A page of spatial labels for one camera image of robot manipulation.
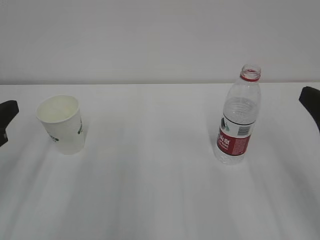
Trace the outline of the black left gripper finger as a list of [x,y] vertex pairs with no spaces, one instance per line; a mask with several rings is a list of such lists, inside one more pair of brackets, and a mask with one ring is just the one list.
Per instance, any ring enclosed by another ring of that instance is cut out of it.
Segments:
[[0,128],[6,129],[10,122],[19,113],[19,106],[16,100],[8,100],[0,104]]

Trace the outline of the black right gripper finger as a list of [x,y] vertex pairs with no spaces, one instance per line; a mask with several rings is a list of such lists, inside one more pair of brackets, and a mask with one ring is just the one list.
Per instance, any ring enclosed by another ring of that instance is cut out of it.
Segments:
[[299,96],[299,102],[309,112],[317,128],[320,130],[320,91],[310,86],[303,87]]

